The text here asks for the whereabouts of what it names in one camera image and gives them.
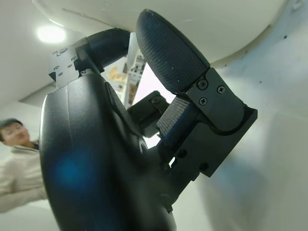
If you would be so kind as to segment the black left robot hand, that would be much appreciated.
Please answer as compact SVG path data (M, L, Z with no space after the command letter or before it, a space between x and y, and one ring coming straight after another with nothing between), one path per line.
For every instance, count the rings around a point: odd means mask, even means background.
M51 55L57 86L43 103L43 181L62 231L174 231L173 204L212 176L257 119L169 21L143 10L137 44L175 95L153 91L126 109L102 77L127 56L132 34L108 29Z

